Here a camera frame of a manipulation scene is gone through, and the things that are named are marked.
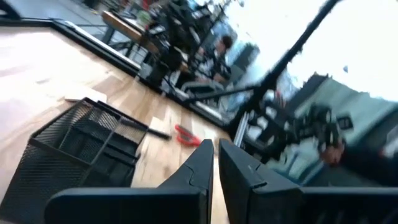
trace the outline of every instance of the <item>wooden board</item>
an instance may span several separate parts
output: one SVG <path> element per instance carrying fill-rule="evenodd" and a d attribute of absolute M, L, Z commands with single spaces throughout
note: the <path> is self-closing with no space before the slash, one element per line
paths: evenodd
<path fill-rule="evenodd" d="M 115 15 L 113 15 L 112 12 L 104 11 L 102 13 L 102 20 L 104 20 L 105 24 L 112 27 L 116 31 L 119 31 L 122 34 L 126 35 L 128 38 L 130 38 L 134 42 L 139 42 L 139 40 L 141 38 L 142 31 L 133 29 L 129 24 L 123 22 L 122 20 L 117 18 Z M 144 47 L 149 52 L 151 52 L 153 54 L 156 54 L 158 52 L 157 47 L 152 42 L 147 43 Z M 180 69 L 186 70 L 187 64 L 182 63 Z"/>
<path fill-rule="evenodd" d="M 2 27 L 0 61 L 0 201 L 29 136 L 71 107 L 63 97 L 77 85 L 104 93 L 108 104 L 173 136 L 174 125 L 181 124 L 203 139 L 212 139 L 216 149 L 219 138 L 228 138 L 217 127 L 50 29 Z M 194 150 L 175 139 L 161 141 L 152 136 L 141 146 L 142 157 L 132 182 L 135 187 L 158 186 Z M 226 223 L 216 157 L 214 177 L 212 223 Z"/>

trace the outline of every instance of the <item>mesh basket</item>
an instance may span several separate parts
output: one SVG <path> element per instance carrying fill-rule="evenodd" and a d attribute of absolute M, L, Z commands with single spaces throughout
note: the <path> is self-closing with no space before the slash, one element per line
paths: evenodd
<path fill-rule="evenodd" d="M 47 200 L 61 190 L 130 186 L 146 130 L 116 109 L 88 98 L 79 101 L 31 136 L 0 206 L 0 219 L 43 223 Z"/>

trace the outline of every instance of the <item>man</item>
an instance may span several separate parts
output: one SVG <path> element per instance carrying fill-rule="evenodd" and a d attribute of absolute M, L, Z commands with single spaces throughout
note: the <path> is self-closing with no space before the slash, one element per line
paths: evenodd
<path fill-rule="evenodd" d="M 220 63 L 221 62 L 220 60 L 225 60 L 225 53 L 232 47 L 232 44 L 233 41 L 231 36 L 224 35 L 216 43 L 213 52 L 211 50 L 206 51 L 205 49 L 200 48 L 198 53 L 204 57 L 210 58 L 203 64 L 203 68 L 204 70 L 206 70 L 204 72 L 208 74 L 207 77 L 197 77 L 195 74 L 192 74 L 190 72 L 181 71 L 178 81 L 175 84 L 175 87 L 181 88 L 184 83 L 194 82 L 194 81 L 201 83 L 207 83 L 210 82 L 211 80 L 214 80 L 219 83 L 225 82 L 226 78 L 222 76 L 221 72 L 222 63 Z"/>
<path fill-rule="evenodd" d="M 381 185 L 398 186 L 398 154 L 388 158 L 379 151 L 340 143 L 338 147 L 328 147 L 320 157 L 329 165 L 341 164 Z"/>

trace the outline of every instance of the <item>scissors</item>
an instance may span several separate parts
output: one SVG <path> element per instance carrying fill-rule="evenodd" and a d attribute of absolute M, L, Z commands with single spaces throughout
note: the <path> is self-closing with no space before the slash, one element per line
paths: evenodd
<path fill-rule="evenodd" d="M 193 135 L 192 132 L 178 124 L 174 128 L 178 131 L 177 141 L 186 146 L 200 146 L 201 140 Z"/>

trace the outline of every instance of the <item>wooden desk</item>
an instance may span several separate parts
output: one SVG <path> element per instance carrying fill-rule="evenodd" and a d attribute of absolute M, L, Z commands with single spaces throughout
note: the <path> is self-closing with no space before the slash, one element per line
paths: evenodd
<path fill-rule="evenodd" d="M 129 24 L 117 18 L 112 12 L 104 11 L 102 13 L 102 19 L 104 23 L 108 25 L 108 30 L 103 37 L 103 42 L 105 44 L 109 44 L 109 41 L 111 40 L 115 31 L 122 33 L 134 42 L 138 42 L 141 38 L 141 34 L 144 32 L 144 28 L 142 28 L 139 24 L 136 24 L 136 27 L 139 27 L 139 30 L 134 29 Z M 158 52 L 157 47 L 152 42 L 147 43 L 144 48 L 146 48 L 152 54 L 156 54 Z M 186 70 L 187 68 L 187 64 L 182 63 L 180 69 Z"/>
<path fill-rule="evenodd" d="M 71 107 L 63 97 L 74 86 L 86 85 L 108 96 L 108 103 L 152 128 L 174 135 L 181 124 L 199 137 L 227 134 L 180 105 L 163 98 L 132 77 L 57 32 L 46 28 L 0 29 L 0 201 L 14 175 L 29 136 Z M 176 140 L 147 136 L 132 185 L 156 187 L 173 174 L 194 148 Z M 215 157 L 213 223 L 227 214 Z"/>

